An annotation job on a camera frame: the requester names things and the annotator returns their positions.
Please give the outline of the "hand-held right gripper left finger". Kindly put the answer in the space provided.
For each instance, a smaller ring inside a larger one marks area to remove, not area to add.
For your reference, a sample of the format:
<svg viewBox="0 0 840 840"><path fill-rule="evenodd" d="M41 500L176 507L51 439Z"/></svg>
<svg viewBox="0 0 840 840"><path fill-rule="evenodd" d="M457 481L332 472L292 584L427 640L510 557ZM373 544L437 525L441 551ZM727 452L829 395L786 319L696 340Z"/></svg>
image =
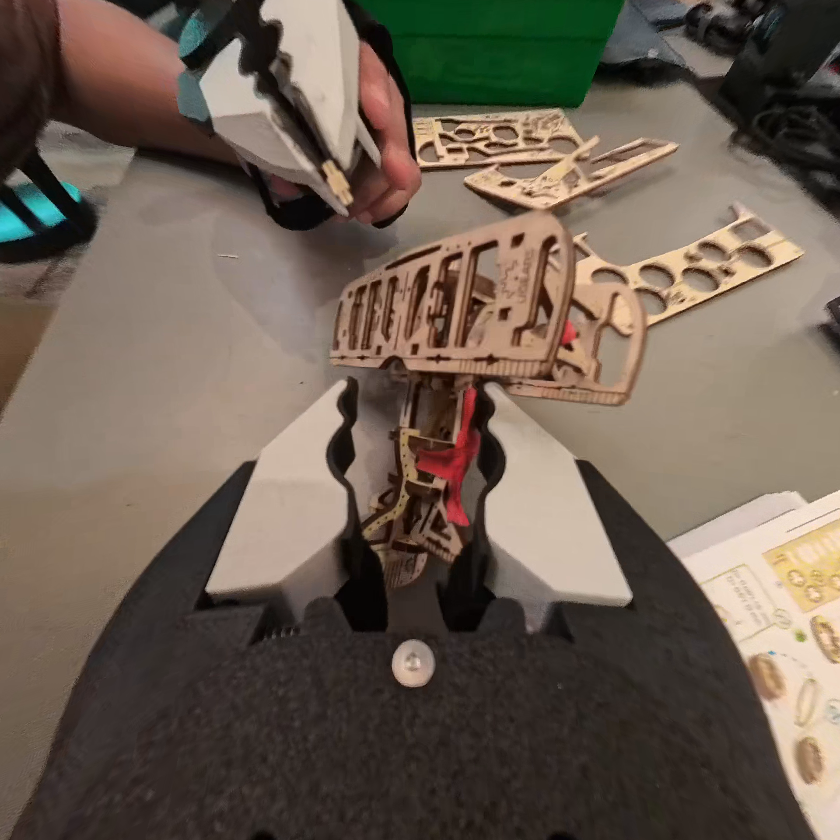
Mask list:
<svg viewBox="0 0 840 840"><path fill-rule="evenodd" d="M382 563L347 477L358 399L354 378L338 381L261 450L206 582L214 604L268 605L301 623L332 597L352 629L386 630Z"/></svg>

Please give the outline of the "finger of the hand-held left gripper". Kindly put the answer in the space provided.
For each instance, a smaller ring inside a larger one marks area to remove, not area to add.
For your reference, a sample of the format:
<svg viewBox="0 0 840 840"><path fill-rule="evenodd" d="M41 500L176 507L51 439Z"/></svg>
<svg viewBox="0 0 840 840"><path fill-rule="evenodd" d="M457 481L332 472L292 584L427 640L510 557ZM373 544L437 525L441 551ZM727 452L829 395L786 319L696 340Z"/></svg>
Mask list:
<svg viewBox="0 0 840 840"><path fill-rule="evenodd" d="M243 45L232 40L212 60L201 82L213 129L240 158L270 175L306 186L334 212L349 215L329 194L318 155L301 132L280 117L278 106L258 92L255 74L240 71Z"/></svg>
<svg viewBox="0 0 840 840"><path fill-rule="evenodd" d="M351 173L364 152L382 158L360 110L360 38L341 1L266 1L280 26L278 80L326 157Z"/></svg>

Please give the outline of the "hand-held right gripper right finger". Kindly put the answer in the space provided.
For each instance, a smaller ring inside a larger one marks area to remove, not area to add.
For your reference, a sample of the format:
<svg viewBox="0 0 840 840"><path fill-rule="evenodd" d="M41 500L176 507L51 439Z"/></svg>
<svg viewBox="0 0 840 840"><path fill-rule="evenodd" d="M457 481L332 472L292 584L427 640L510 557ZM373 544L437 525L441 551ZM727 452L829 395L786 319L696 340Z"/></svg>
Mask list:
<svg viewBox="0 0 840 840"><path fill-rule="evenodd" d="M472 632L508 599L529 633L564 626L563 605L633 602L578 462L498 383L476 387L477 468L485 481L471 538L445 583L445 624Z"/></svg>

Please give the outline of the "small wooden model part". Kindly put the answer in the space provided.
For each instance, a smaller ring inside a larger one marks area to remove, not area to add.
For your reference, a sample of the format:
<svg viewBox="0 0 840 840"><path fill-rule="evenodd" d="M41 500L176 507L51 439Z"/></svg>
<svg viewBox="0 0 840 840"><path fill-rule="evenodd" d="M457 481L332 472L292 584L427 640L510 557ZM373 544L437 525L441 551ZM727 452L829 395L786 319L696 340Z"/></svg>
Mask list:
<svg viewBox="0 0 840 840"><path fill-rule="evenodd" d="M325 161L322 164L321 172L329 194L346 211L354 202L354 195L347 175L334 160Z"/></svg>

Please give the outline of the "wooden biplane model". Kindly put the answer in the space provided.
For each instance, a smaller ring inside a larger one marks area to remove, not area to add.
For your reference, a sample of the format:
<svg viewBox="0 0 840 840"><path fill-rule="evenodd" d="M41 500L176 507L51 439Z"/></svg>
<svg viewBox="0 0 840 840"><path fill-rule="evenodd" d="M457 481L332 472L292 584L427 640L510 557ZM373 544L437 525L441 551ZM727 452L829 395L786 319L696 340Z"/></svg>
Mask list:
<svg viewBox="0 0 840 840"><path fill-rule="evenodd" d="M390 371L406 393L394 472L362 522L389 590L466 546L462 486L480 451L478 386L510 395L625 404L647 315L627 281L575 281L572 236L553 215L479 227L421 248L342 291L333 366Z"/></svg>

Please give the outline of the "person's left forearm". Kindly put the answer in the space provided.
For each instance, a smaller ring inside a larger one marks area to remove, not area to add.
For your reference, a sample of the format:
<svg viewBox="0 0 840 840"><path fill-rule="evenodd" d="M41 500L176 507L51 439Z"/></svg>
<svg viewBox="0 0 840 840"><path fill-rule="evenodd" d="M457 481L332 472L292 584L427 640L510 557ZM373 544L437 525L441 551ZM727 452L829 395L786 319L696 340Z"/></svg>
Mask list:
<svg viewBox="0 0 840 840"><path fill-rule="evenodd" d="M2 180L51 121L126 148L239 164L225 143L181 115L178 51L109 2L2 2Z"/></svg>

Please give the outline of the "grey desk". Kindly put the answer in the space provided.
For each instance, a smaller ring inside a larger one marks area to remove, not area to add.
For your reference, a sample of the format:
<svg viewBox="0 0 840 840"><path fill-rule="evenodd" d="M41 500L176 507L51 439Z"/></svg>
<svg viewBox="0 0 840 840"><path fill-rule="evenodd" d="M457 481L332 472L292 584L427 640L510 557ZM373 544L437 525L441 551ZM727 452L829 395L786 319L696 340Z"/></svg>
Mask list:
<svg viewBox="0 0 840 840"><path fill-rule="evenodd" d="M665 540L746 501L838 490L838 222L690 84L598 80L570 112L607 149L679 144L562 211L629 264L724 225L739 202L804 249L655 325L621 407L518 400ZM131 584L225 480L342 371L344 285L503 217L437 171L405 215L297 237L222 167L136 157L2 418L2 838L39 781L91 647Z"/></svg>

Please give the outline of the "person's left hand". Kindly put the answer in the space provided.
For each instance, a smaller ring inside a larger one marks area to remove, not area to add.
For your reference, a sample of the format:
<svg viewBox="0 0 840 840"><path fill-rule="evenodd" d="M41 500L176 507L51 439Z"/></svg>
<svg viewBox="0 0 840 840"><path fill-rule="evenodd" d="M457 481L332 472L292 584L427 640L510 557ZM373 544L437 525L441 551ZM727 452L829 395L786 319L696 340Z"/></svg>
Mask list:
<svg viewBox="0 0 840 840"><path fill-rule="evenodd" d="M381 162L365 161L356 172L350 217L361 224L384 224L406 209L422 176L409 143L404 97L385 64L365 42L360 44L359 93Z"/></svg>

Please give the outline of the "wooden punched-out part sheet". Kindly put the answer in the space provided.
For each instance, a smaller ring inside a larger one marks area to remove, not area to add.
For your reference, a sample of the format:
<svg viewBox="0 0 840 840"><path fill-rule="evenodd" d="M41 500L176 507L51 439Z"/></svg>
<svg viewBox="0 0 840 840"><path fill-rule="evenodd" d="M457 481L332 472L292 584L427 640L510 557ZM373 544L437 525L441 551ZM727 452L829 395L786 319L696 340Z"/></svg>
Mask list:
<svg viewBox="0 0 840 840"><path fill-rule="evenodd" d="M413 131L424 171L553 164L584 144L558 108L416 118Z"/></svg>
<svg viewBox="0 0 840 840"><path fill-rule="evenodd" d="M662 161L679 148L677 142L640 138L593 157L600 141L597 136L585 141L539 175L507 175L494 165L468 175L464 184L489 200L529 211L553 211Z"/></svg>

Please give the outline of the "green plastic bin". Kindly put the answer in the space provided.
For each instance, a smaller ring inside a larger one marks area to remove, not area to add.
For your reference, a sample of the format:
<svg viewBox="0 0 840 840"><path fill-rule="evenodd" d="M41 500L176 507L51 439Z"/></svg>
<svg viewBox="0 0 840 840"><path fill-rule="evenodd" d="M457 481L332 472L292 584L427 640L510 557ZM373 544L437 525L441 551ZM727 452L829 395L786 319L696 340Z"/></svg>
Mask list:
<svg viewBox="0 0 840 840"><path fill-rule="evenodd" d="M415 104L575 108L624 1L369 1Z"/></svg>

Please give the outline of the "white instruction booklet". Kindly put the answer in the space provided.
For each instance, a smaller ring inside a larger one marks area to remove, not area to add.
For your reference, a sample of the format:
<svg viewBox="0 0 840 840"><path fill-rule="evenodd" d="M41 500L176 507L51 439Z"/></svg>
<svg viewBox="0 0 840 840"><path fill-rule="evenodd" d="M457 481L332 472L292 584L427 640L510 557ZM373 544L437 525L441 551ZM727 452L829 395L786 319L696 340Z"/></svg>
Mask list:
<svg viewBox="0 0 840 840"><path fill-rule="evenodd" d="M735 643L816 838L839 838L839 492L763 495L670 540Z"/></svg>

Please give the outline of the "teal shoe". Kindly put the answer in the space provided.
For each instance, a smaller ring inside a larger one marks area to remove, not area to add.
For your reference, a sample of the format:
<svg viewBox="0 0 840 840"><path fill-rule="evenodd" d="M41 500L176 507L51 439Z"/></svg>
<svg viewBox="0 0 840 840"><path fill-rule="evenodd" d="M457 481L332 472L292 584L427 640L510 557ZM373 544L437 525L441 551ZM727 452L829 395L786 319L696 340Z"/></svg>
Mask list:
<svg viewBox="0 0 840 840"><path fill-rule="evenodd" d="M1 262L15 266L63 256L90 242L98 213L76 186L61 182L74 206L66 215L33 182L2 187Z"/></svg>

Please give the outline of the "wooden sheet with round holes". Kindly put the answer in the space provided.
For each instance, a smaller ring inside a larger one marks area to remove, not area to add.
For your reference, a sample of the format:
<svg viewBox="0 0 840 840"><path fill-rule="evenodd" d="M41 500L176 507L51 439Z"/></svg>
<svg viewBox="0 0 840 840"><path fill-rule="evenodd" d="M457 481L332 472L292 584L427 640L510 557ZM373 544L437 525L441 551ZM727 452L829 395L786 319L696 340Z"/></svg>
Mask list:
<svg viewBox="0 0 840 840"><path fill-rule="evenodd" d="M804 250L740 202L730 205L731 221L687 245L620 265L604 259L588 244L587 234L574 236L576 287L607 276L630 287L656 311L648 327L672 319L726 292L788 266Z"/></svg>

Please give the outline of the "dark equipment pile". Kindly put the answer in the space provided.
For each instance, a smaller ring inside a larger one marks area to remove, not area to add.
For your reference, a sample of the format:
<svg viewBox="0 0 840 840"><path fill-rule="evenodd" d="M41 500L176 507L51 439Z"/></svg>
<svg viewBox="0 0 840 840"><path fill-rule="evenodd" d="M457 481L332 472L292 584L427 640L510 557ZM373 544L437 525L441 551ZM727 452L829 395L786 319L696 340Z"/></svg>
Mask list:
<svg viewBox="0 0 840 840"><path fill-rule="evenodd" d="M838 1L698 3L686 35L732 59L696 88L732 140L793 175L838 213Z"/></svg>

